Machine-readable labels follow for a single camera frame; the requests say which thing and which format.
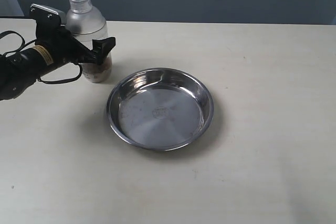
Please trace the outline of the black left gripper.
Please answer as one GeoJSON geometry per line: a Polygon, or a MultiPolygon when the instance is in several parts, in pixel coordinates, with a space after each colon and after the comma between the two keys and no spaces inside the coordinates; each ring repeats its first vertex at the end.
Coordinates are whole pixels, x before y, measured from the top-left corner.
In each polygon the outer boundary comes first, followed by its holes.
{"type": "Polygon", "coordinates": [[[36,39],[39,45],[46,46],[55,59],[65,58],[75,63],[94,63],[101,65],[116,46],[116,38],[108,37],[92,40],[89,50],[73,37],[65,28],[61,17],[56,14],[39,14],[36,21],[36,39]]]}

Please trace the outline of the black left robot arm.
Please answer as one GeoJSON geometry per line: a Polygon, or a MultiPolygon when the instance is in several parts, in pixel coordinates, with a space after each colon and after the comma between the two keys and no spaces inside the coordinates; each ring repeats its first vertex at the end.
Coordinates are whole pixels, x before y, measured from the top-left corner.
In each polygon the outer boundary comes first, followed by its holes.
{"type": "Polygon", "coordinates": [[[16,50],[1,55],[1,100],[20,96],[42,76],[68,63],[80,67],[83,63],[102,64],[115,47],[116,39],[93,40],[88,49],[68,31],[60,16],[45,14],[36,21],[34,46],[22,42],[16,50]]]}

